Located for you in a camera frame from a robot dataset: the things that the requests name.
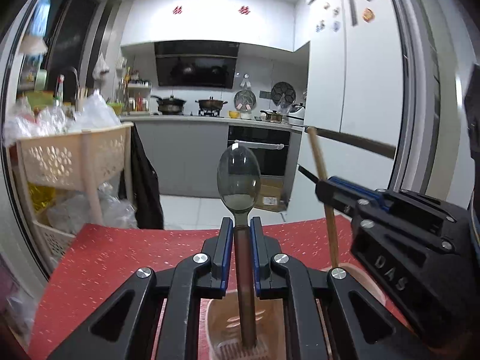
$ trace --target table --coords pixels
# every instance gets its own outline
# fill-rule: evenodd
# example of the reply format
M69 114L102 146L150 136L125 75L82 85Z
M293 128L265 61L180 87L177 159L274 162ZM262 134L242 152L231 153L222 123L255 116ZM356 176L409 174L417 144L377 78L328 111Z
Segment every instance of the table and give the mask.
M340 262L360 267L350 253L350 222L342 216L337 216L336 222ZM278 239L282 252L308 267L322 269L331 265L325 219L264 226L263 232ZM40 301L28 349L31 359L46 359L138 268L149 266L160 271L174 267L199 252L203 241L217 233L217 230L124 230L85 225L52 274ZM229 290L236 287L232 260ZM208 359L204 329L207 303L208 299L203 299L200 310L199 360ZM390 300L386 306L404 322Z

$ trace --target black jacket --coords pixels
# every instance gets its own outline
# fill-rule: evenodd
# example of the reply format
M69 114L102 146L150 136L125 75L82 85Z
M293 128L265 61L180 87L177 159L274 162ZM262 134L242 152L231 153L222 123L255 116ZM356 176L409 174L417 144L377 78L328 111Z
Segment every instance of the black jacket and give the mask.
M158 190L158 176L152 164L145 155L142 140L138 135L137 127L131 129L131 180L137 212L138 228L163 229L163 211L160 205ZM125 180L123 171L118 186L118 197L126 199Z

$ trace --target refrigerator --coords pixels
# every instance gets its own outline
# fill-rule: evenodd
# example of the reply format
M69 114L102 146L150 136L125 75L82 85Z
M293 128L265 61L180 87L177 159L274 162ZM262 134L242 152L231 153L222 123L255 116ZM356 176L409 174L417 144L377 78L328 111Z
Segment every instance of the refrigerator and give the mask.
M403 54L392 0L314 0L305 125L397 146L403 109ZM306 133L298 165L317 174ZM317 137L328 176L387 188L394 160ZM296 171L288 222L324 218L314 183Z

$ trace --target range hood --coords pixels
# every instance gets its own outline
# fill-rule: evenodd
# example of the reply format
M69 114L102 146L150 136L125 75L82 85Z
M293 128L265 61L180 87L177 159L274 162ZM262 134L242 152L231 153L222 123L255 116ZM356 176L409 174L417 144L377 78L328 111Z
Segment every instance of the range hood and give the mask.
M170 40L154 49L159 86L233 87L239 43Z

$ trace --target white floor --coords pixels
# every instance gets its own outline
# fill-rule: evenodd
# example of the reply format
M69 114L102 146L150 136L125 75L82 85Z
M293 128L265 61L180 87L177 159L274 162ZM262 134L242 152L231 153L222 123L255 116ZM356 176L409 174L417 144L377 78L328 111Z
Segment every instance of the white floor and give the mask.
M160 196L165 230L212 230L219 229L224 216L233 219L232 213L220 199L189 198L184 196ZM260 216L262 225L284 223L280 212L253 208L252 216Z

